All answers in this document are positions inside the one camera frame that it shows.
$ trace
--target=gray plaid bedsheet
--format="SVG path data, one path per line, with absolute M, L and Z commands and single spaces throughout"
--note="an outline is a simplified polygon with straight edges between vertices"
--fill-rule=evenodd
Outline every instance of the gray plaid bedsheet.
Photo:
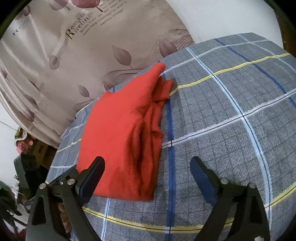
M 93 196 L 84 208 L 92 226 L 104 241 L 194 240 L 212 210 L 190 173 L 197 155 L 219 177 L 257 185 L 276 240 L 296 213 L 296 59 L 247 33 L 192 45 L 161 62 L 175 85 L 162 111 L 154 200 Z M 47 181 L 77 162 L 94 103 L 62 135 Z

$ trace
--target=yellow stripe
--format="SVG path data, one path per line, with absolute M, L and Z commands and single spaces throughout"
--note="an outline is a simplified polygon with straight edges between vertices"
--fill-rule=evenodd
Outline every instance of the yellow stripe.
M 95 215 L 99 218 L 105 217 L 103 213 L 98 213 L 98 212 L 93 211 L 87 207 L 83 207 L 83 210 L 86 211 L 87 213 Z M 149 232 L 159 232 L 159 233 L 165 232 L 165 226 L 150 225 L 150 224 L 144 224 L 144 223 L 135 223 L 135 222 L 111 217 L 109 215 L 106 217 L 106 219 L 112 223 L 116 223 L 116 224 L 119 224 L 119 225 L 122 225 L 125 227 L 129 227 L 129 228 L 140 229 L 140 230 L 145 230 L 145 231 L 149 231 Z
M 60 151 L 66 150 L 66 149 L 69 148 L 70 146 L 73 146 L 73 145 L 77 144 L 77 143 L 80 142 L 80 141 L 81 141 L 81 138 L 80 138 L 78 141 L 76 141 L 76 142 L 72 142 L 71 145 L 66 146 L 66 147 L 64 147 L 64 148 L 61 149 L 61 150 L 58 150 L 57 153 L 60 152 Z
M 251 61 L 251 62 L 244 62 L 242 64 L 239 64 L 239 65 L 231 67 L 231 68 L 219 70 L 219 71 L 215 72 L 214 75 L 218 75 L 218 74 L 222 74 L 222 73 L 225 73 L 225 72 L 228 72 L 228 71 L 231 71 L 231 70 L 239 69 L 239 68 L 241 68 L 243 66 L 246 66 L 246 65 L 249 65 L 249 64 L 255 64 L 255 63 L 267 60 L 269 58 L 280 58 L 280 57 L 285 57 L 285 56 L 288 56 L 288 55 L 290 55 L 290 54 L 289 53 L 284 53 L 284 54 L 279 54 L 279 55 L 275 55 L 275 56 L 266 56 L 266 57 L 258 59 L 258 60 L 254 60 L 254 61 Z M 207 80 L 207 79 L 209 79 L 211 77 L 212 77 L 212 75 L 209 75 L 209 76 L 206 76 L 206 77 L 204 77 L 204 78 L 202 78 L 202 79 L 200 79 L 198 81 L 195 81 L 195 82 L 192 82 L 192 83 L 189 83 L 189 84 L 178 85 L 176 87 L 176 89 L 174 89 L 172 92 L 170 92 L 170 96 L 172 94 L 176 93 L 176 91 L 178 89 L 190 87 L 190 86 L 193 86 L 193 85 L 197 85 L 197 84 L 199 84 L 199 83 L 201 83 L 201 82 L 203 82 L 203 81 L 205 81 L 205 80 Z
M 289 196 L 293 194 L 293 192 L 296 191 L 296 182 L 294 182 L 291 186 L 289 186 L 286 190 L 284 190 L 282 193 L 280 193 L 278 196 L 276 196 L 271 201 L 271 208 L 282 202 L 283 200 L 287 199 Z M 99 218 L 104 218 L 103 213 L 98 213 L 96 211 L 93 211 L 89 208 L 83 207 L 83 210 L 87 213 L 90 213 L 94 216 L 97 216 Z M 158 232 L 158 233 L 168 233 L 169 227 L 165 226 L 159 226 L 159 225 L 150 225 L 150 224 L 144 224 L 144 223 L 135 223 L 131 221 L 122 220 L 119 218 L 107 216 L 106 219 L 110 222 L 129 227 L 134 229 L 140 229 L 145 230 L 149 232 Z M 229 227 L 232 225 L 234 218 L 229 218 L 226 220 L 224 227 Z M 194 226 L 175 226 L 171 227 L 170 232 L 176 233 L 176 234 L 193 234 L 193 233 L 199 233 L 202 229 L 203 225 L 194 225 Z
M 296 182 L 294 182 L 286 190 L 284 190 L 282 193 L 280 193 L 278 196 L 276 196 L 274 199 L 272 199 L 270 208 L 273 208 L 278 203 L 287 199 L 295 190 L 296 190 Z

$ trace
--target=bed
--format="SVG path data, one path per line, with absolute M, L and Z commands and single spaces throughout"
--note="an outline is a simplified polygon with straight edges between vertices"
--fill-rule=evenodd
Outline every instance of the bed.
M 163 77 L 174 86 L 162 110 L 154 200 L 93 196 L 84 207 L 93 228 L 105 241 L 194 240 L 212 210 L 189 169 L 191 157 L 199 156 L 219 177 L 256 184 L 276 240 L 296 213 L 296 59 L 246 33 L 191 45 L 161 62 Z M 61 136 L 48 182 L 77 162 L 95 102 L 80 110 Z M 233 212 L 220 239 L 232 220 Z

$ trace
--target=white stripe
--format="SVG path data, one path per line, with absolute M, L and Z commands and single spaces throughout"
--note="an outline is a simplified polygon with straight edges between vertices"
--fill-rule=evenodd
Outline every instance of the white stripe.
M 75 164 L 71 165 L 71 166 L 58 166 L 58 167 L 54 167 L 54 166 L 51 166 L 50 168 L 70 168 L 70 167 L 73 167 Z
M 271 53 L 273 56 L 276 56 L 276 54 L 275 53 L 273 53 L 273 52 L 271 52 L 270 50 L 268 50 L 268 49 L 266 49 L 266 48 L 263 48 L 263 47 L 261 47 L 260 45 L 257 45 L 257 44 L 255 44 L 255 42 L 250 42 L 249 40 L 247 40 L 244 36 L 242 36 L 242 35 L 240 35 L 240 34 L 237 34 L 238 36 L 240 36 L 241 38 L 243 38 L 244 40 L 246 40 L 246 41 L 248 41 L 249 43 L 251 43 L 251 44 L 253 44 L 253 45 L 255 45 L 255 46 L 257 46 L 257 47 L 259 47 L 259 48 L 261 48 L 261 49 L 263 49 L 263 50 L 265 50 L 265 51 L 267 51 L 268 53 Z M 291 68 L 291 70 L 293 70 L 295 73 L 296 73 L 296 70 L 290 65 L 290 64 L 288 64 L 287 62 L 285 62 L 284 60 L 282 60 L 281 58 L 279 58 L 279 57 L 276 57 L 279 61 L 281 61 L 281 62 L 283 62 L 284 64 L 286 64 L 287 66 L 289 66 L 290 68 Z
M 63 134 L 61 134 L 60 138 L 63 139 L 64 138 L 64 135 L 66 133 L 66 131 L 69 129 L 69 126 L 65 129 L 65 131 L 63 132 Z
M 62 158 L 61 158 L 61 161 L 60 161 L 60 164 L 61 164 L 61 162 L 62 162 L 62 160 L 64 159 L 64 154 L 65 154 L 65 152 L 63 151 L 63 155 L 62 155 Z M 58 170 L 57 170 L 57 172 L 56 172 L 56 175 L 54 176 L 54 179 L 56 179 L 57 178 L 57 174 L 58 174 Z
M 73 128 L 71 128 L 70 130 L 69 130 L 69 133 L 66 135 L 66 136 L 64 136 L 63 137 L 63 139 L 65 139 L 67 136 L 69 136 L 70 135 L 70 132 L 71 132 L 71 130 L 73 130 L 73 129 L 76 129 L 76 128 L 78 128 L 78 127 L 81 127 L 81 126 L 83 126 L 85 123 L 86 123 L 87 121 L 85 121 L 85 122 L 83 122 L 81 125 L 79 125 L 79 126 L 75 126 L 75 127 L 73 127 Z
M 221 90 L 225 93 L 225 95 L 228 97 L 229 101 L 231 102 L 232 106 L 234 107 L 234 109 L 236 110 L 236 112 L 240 115 L 243 113 L 241 107 L 239 106 L 239 104 L 236 102 L 236 100 L 234 99 L 234 97 L 231 95 L 230 91 L 226 88 L 226 86 L 222 83 L 222 81 L 214 75 L 214 73 L 205 66 L 205 64 L 198 59 L 198 57 L 191 51 L 191 49 L 189 49 L 188 47 L 186 47 L 186 49 L 188 50 L 188 52 L 196 58 L 196 61 L 200 64 L 200 66 L 210 75 L 212 75 L 212 79 L 217 83 L 217 85 L 221 88 Z M 270 172 L 269 172 L 269 168 L 267 165 L 267 161 L 265 159 L 264 153 L 262 151 L 261 145 L 258 141 L 258 138 L 255 134 L 255 131 L 253 130 L 249 120 L 247 118 L 241 118 L 248 134 L 250 137 L 250 140 L 252 142 L 253 148 L 255 150 L 255 153 L 257 155 L 258 161 L 259 161 L 259 165 L 261 167 L 261 171 L 262 171 L 262 176 L 263 176 L 263 181 L 264 181 L 264 185 L 265 185 L 265 203 L 269 204 L 270 201 L 272 200 L 272 185 L 271 185 L 271 177 L 270 177 Z M 271 222 L 272 222 L 272 210 L 268 210 L 267 214 L 267 218 L 269 221 L 269 228 L 271 229 Z
M 207 53 L 210 53 L 210 52 L 212 52 L 212 51 L 214 51 L 214 50 L 216 50 L 216 49 L 220 49 L 220 48 L 224 48 L 224 47 L 236 46 L 236 45 L 242 45 L 242 44 L 250 44 L 250 43 L 252 44 L 252 43 L 257 43 L 257 42 L 265 42 L 265 41 L 269 41 L 269 40 L 268 40 L 268 39 L 264 39 L 264 40 L 257 40 L 257 41 L 254 41 L 254 42 L 250 42 L 250 41 L 247 40 L 247 42 L 243 42 L 243 43 L 239 43 L 239 44 L 222 45 L 222 46 L 218 46 L 218 47 L 212 48 L 212 49 L 210 49 L 210 50 L 208 50 L 208 51 L 206 51 L 206 52 L 204 52 L 204 53 L 201 53 L 200 55 L 197 55 L 197 57 L 199 58 L 199 57 L 204 56 L 204 55 L 206 55 Z M 166 71 L 164 71 L 161 75 L 163 75 L 163 74 L 165 74 L 166 72 L 168 72 L 168 71 L 170 71 L 170 70 L 172 70 L 172 69 L 174 69 L 174 68 L 177 68 L 177 67 L 179 67 L 179 66 L 181 66 L 181 65 L 183 65 L 183 64 L 186 64 L 186 63 L 188 63 L 188 62 L 191 62 L 192 60 L 195 60 L 195 58 L 191 58 L 191 59 L 188 59 L 188 60 L 186 60 L 186 61 L 184 61 L 184 62 L 182 62 L 182 63 L 180 63 L 180 64 L 174 65 L 174 66 L 168 68 Z
M 105 235 L 106 235 L 106 230 L 107 230 L 106 218 L 107 218 L 108 213 L 109 213 L 109 207 L 110 207 L 110 198 L 107 198 L 106 205 L 105 205 L 105 213 L 104 213 L 104 218 L 103 218 L 103 228 L 102 228 L 102 232 L 101 232 L 102 241 L 105 240 Z
M 76 113 L 76 118 L 77 118 L 77 115 L 78 115 L 81 111 L 83 111 L 86 107 L 88 107 L 92 102 L 90 102 L 90 103 L 87 104 L 85 107 L 83 107 L 81 110 L 79 110 L 79 111 Z
M 74 161 L 74 164 L 72 166 L 74 166 L 74 165 L 77 164 L 78 155 L 79 155 L 79 151 L 77 152 L 77 156 L 76 156 L 75 161 Z
M 293 94 L 296 94 L 296 88 L 289 91 L 287 93 L 287 95 L 283 94 L 283 95 L 281 95 L 281 96 L 279 96 L 279 97 L 277 97 L 277 98 L 275 98 L 273 100 L 270 100 L 270 101 L 267 101 L 267 102 L 264 102 L 264 103 L 261 103 L 261 104 L 257 105 L 256 107 L 254 107 L 254 108 L 246 111 L 245 113 L 243 113 L 243 115 L 235 115 L 233 117 L 230 117 L 230 118 L 228 118 L 228 119 L 226 119 L 226 120 L 224 120 L 222 122 L 219 122 L 219 123 L 214 124 L 212 126 L 209 126 L 207 128 L 204 128 L 204 129 L 201 129 L 201 130 L 198 130 L 198 131 L 195 131 L 195 132 L 191 132 L 191 133 L 189 133 L 187 135 L 176 138 L 176 139 L 172 140 L 171 142 L 170 141 L 169 142 L 163 142 L 161 144 L 161 146 L 162 146 L 162 148 L 166 148 L 166 147 L 169 147 L 169 146 L 172 146 L 172 145 L 175 146 L 175 145 L 181 144 L 183 142 L 186 142 L 186 141 L 188 141 L 190 139 L 195 139 L 195 138 L 197 138 L 199 136 L 208 134 L 208 133 L 210 133 L 212 131 L 216 131 L 217 129 L 219 129 L 221 127 L 224 127 L 226 125 L 233 124 L 233 123 L 239 121 L 242 116 L 247 117 L 247 116 L 254 115 L 257 112 L 259 112 L 261 110 L 264 110 L 265 108 L 271 107 L 271 106 L 273 106 L 273 105 L 287 99 L 288 97 L 292 96 Z

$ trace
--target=blue stripe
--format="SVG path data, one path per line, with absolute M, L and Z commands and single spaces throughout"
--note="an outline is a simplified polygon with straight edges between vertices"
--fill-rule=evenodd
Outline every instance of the blue stripe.
M 226 46 L 226 44 L 222 43 L 220 40 L 218 39 L 215 39 L 218 43 Z M 230 48 L 229 46 L 226 46 L 230 51 L 232 51 L 233 53 L 235 53 L 236 55 L 238 55 L 239 57 L 243 58 L 245 61 L 247 62 L 252 62 L 250 61 L 249 59 L 247 59 L 245 56 L 241 55 L 240 53 L 238 53 L 237 51 L 235 51 L 234 49 Z M 275 84 L 276 86 L 284 93 L 284 94 L 287 94 L 287 92 L 285 91 L 285 89 L 281 86 L 281 84 L 279 82 L 276 81 L 275 78 L 271 77 L 268 73 L 266 73 L 263 69 L 261 69 L 257 64 L 255 63 L 252 63 L 252 65 L 255 66 L 255 68 L 257 68 L 259 71 L 261 71 L 263 74 L 265 74 L 265 76 L 269 79 L 271 79 Z M 294 100 L 292 100 L 291 97 L 288 97 L 290 102 L 292 103 L 292 105 L 294 107 L 296 107 L 296 103 L 294 102 Z
M 173 132 L 173 117 L 170 100 L 165 103 L 167 110 L 167 125 L 168 125 L 168 141 L 174 140 Z M 176 209 L 176 171 L 175 171 L 175 147 L 168 147 L 168 210 L 167 210 L 167 227 L 175 225 L 175 209 Z M 165 241 L 172 241 L 171 233 L 165 234 Z

